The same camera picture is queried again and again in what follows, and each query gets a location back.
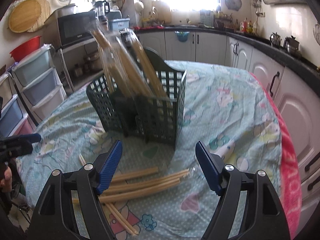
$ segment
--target cutting board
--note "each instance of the cutting board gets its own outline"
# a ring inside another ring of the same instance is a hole
[[[171,11],[167,3],[162,1],[152,1],[151,5],[156,8],[159,21],[164,21],[164,23],[171,22]]]
[[[37,30],[41,29],[44,26],[44,22],[51,15],[50,3],[47,0],[37,0],[37,1],[41,5],[41,15],[37,20],[36,24],[27,30],[28,33],[34,33]]]
[[[37,0],[19,3],[9,17],[9,28],[14,33],[23,33],[36,24],[41,15],[41,5]]]

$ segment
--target pink towel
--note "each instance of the pink towel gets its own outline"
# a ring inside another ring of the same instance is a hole
[[[264,93],[267,96],[273,110],[276,113],[276,116],[279,121],[280,130],[281,130],[282,158],[281,158],[281,164],[280,164],[280,177],[281,177],[280,200],[281,200],[285,215],[287,217],[290,237],[291,239],[293,239],[295,235],[295,231],[297,230],[299,225],[301,203],[302,203],[302,192],[301,192],[301,182],[300,182],[300,175],[299,175],[299,169],[298,169],[298,160],[293,148],[293,143],[291,141],[291,137],[288,132],[287,126],[285,125],[285,122],[282,119],[282,116],[278,108],[276,107],[272,98],[266,92],[265,89],[264,89]]]

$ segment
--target microwave oven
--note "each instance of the microwave oven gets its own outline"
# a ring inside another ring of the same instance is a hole
[[[91,39],[89,28],[95,21],[93,10],[58,18],[51,15],[44,24],[44,43],[52,44],[58,50]]]

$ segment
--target screw head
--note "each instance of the screw head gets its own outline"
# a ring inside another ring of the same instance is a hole
[[[52,175],[53,176],[58,176],[60,174],[60,171],[59,170],[54,170],[53,172],[52,172]]]
[[[86,164],[85,166],[84,166],[84,169],[86,170],[86,171],[89,171],[89,170],[92,170],[92,168],[93,168],[93,165],[92,164]]]
[[[266,173],[264,171],[258,171],[258,175],[260,175],[261,177],[264,177],[266,175]]]
[[[227,171],[233,171],[235,168],[232,166],[232,165],[230,165],[230,164],[228,164],[228,165],[226,165],[226,166],[224,166],[225,167],[225,169],[227,170]]]

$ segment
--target bundle of sticks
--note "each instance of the bundle of sticks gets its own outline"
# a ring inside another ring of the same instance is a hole
[[[86,164],[82,155],[79,155],[79,159],[82,165]],[[114,175],[110,187],[105,190],[101,196],[99,196],[99,201],[102,203],[102,208],[105,212],[105,215],[107,216],[108,212],[113,214],[123,228],[133,236],[138,234],[137,230],[135,230],[134,227],[121,215],[114,203],[117,201],[130,200],[152,195],[171,187],[175,187],[180,184],[180,179],[188,175],[188,170],[183,170],[164,177],[150,179],[143,182],[129,184],[125,183],[127,180],[142,178],[157,174],[158,172],[158,167],[153,167],[141,171],[133,171]],[[72,202],[74,204],[78,204],[79,199],[73,198]]]
[[[135,61],[119,39],[117,39],[117,42],[110,42],[99,29],[93,30],[91,33],[99,45],[100,57],[102,57],[104,74],[110,92],[114,91],[111,82],[111,78],[113,78],[125,97],[132,95],[150,97],[155,95],[160,98],[168,98],[148,56],[133,32],[131,33],[132,48],[140,61],[153,92],[140,73]]]

